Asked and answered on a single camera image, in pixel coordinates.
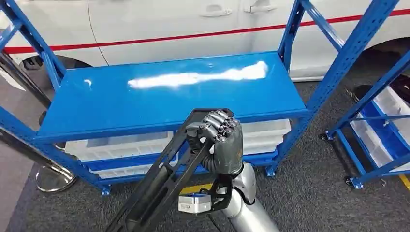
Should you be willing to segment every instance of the white storage bin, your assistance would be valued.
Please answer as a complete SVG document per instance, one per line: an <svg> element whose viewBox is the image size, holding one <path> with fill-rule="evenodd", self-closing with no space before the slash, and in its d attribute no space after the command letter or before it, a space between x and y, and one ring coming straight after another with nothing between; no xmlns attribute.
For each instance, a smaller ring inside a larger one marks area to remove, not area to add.
<svg viewBox="0 0 410 232"><path fill-rule="evenodd" d="M170 162L171 166L176 165L178 163L178 155L176 156L176 160ZM92 171L91 173L97 174L101 179L108 179L108 178L115 178L115 177L122 177L128 175L141 175L146 174L151 168L152 164L147 165L139 165L139 166L132 166L132 167L124 167L124 168L113 168L113 169L106 169L100 171Z"/></svg>
<svg viewBox="0 0 410 232"><path fill-rule="evenodd" d="M363 118L363 116L360 113L357 115L357 117ZM376 132L365 120L352 121L350 122L350 124L353 130L356 132L357 136L359 136L359 138L365 144L366 148L370 153L370 156L372 157L373 161L376 163L378 167L381 167L394 160L393 157L384 147ZM391 170L391 172L404 170L410 170L410 162Z"/></svg>
<svg viewBox="0 0 410 232"><path fill-rule="evenodd" d="M381 111L389 116L410 115L410 107L390 86L386 87L374 98L374 102ZM393 123L399 133L410 144L410 118L394 119Z"/></svg>
<svg viewBox="0 0 410 232"><path fill-rule="evenodd" d="M171 141L172 131L68 141L65 152L82 162L161 153Z"/></svg>
<svg viewBox="0 0 410 232"><path fill-rule="evenodd" d="M289 119L242 124L244 155L273 152L291 131Z"/></svg>

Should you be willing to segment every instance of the gray carpet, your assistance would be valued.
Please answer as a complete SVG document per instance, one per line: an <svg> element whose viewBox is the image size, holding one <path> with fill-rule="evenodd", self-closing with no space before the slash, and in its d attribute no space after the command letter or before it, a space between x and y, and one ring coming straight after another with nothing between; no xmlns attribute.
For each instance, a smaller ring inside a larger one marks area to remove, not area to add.
<svg viewBox="0 0 410 232"><path fill-rule="evenodd" d="M355 174L345 152L318 135L333 125L352 105L344 88L374 83L395 57L362 57L327 101L325 106L289 152L273 178L258 169L260 201L281 231L372 231L410 230L410 192L396 176L365 183L363 190L352 190L344 176ZM300 83L301 96L308 99L317 83ZM59 194L43 194L35 189L30 173L9 232L99 232L107 225L130 195L136 183L116 185L104 198L83 181ZM209 183L211 176L197 175L191 184ZM217 232L206 217L179 213L176 205L156 228L158 232ZM222 231L232 231L220 213L215 221Z"/></svg>

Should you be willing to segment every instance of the red stripe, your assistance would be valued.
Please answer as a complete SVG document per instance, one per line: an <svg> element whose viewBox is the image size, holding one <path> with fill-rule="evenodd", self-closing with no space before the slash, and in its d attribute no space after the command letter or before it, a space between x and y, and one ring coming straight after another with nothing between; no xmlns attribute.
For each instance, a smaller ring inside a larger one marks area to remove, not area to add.
<svg viewBox="0 0 410 232"><path fill-rule="evenodd" d="M399 15L410 15L410 9L396 10L390 13L390 16L399 16ZM347 16L347 17L331 18L331 19L327 19L326 21L328 23L341 23L341 22L357 21L361 17L362 15L354 15L354 16ZM312 25L315 25L314 21L302 22L300 24L300 26L302 27L312 26ZM108 42L108 43L55 45L55 46L50 46L50 47L53 51L61 51L61 50L90 48L90 47L105 47L105 46L139 44L139 43L148 43L148 42L156 42L156 41L166 41L166 40L179 40L179 39L188 39L188 38L196 38L196 37L204 37L204 36L214 36L214 35L237 34L237 33L245 33L245 32L252 32L252 31L282 29L285 27L286 27L285 24L281 24L281 25L274 25L274 26L267 26L267 27L217 31L217 32L193 34L193 35L179 35L179 36L171 36L171 37L159 37L159 38L151 38L151 39L118 41L118 42ZM20 53L34 52L32 47L6 47L4 51L8 54L20 54Z"/></svg>

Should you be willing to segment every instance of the white car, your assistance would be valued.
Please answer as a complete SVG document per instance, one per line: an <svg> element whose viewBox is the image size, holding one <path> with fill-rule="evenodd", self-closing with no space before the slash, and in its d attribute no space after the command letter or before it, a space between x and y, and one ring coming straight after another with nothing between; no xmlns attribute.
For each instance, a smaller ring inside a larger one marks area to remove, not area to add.
<svg viewBox="0 0 410 232"><path fill-rule="evenodd" d="M79 66L114 65L240 54L278 48L292 0L16 0L52 47ZM347 39L371 0L311 0ZM402 0L368 47L410 38L410 0ZM0 29L8 26L0 15ZM26 40L17 34L6 52L37 69ZM293 44L293 80L318 80L336 50L308 14Z"/></svg>

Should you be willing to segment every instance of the chrome pole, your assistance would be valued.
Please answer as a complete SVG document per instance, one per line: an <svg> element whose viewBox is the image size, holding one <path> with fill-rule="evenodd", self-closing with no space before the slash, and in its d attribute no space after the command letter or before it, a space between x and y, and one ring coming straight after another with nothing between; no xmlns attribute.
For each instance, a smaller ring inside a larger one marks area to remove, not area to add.
<svg viewBox="0 0 410 232"><path fill-rule="evenodd" d="M77 179L70 171L42 156L34 148L14 137L4 129L0 129L0 141L13 150L41 165L36 174L37 188L43 192L59 192L70 187Z"/></svg>
<svg viewBox="0 0 410 232"><path fill-rule="evenodd" d="M24 86L37 98L45 108L49 108L51 100L47 95L30 79L27 73L14 62L14 60L6 53L0 54L0 67L4 69L15 81Z"/></svg>

